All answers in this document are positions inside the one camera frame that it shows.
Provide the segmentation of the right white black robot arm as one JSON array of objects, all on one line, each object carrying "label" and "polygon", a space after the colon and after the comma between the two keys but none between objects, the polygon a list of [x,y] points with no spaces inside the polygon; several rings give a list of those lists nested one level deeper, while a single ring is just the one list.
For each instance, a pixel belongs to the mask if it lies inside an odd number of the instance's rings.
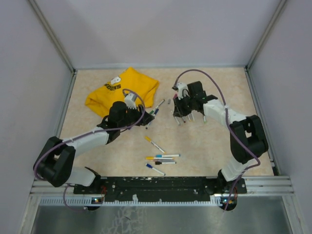
[{"label": "right white black robot arm", "polygon": [[260,166],[259,158],[268,151],[268,142],[263,125],[257,115],[240,114],[222,103],[216,96],[207,95],[202,83],[177,82],[174,98],[174,116],[186,117],[197,111],[203,117],[212,118],[230,132],[230,161],[219,170],[214,183],[208,186],[208,193],[229,193],[249,169]]}]

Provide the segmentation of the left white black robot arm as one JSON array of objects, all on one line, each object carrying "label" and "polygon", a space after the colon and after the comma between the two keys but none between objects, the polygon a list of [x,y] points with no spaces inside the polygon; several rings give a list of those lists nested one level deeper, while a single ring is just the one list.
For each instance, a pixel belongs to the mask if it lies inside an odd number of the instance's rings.
[{"label": "left white black robot arm", "polygon": [[130,108],[125,102],[114,102],[109,114],[93,130],[68,139],[50,137],[34,163],[35,177],[48,181],[54,187],[81,185],[94,194],[101,189],[101,181],[97,178],[99,174],[88,167],[75,168],[75,157],[111,143],[122,130],[146,126],[154,118],[143,105]]}]

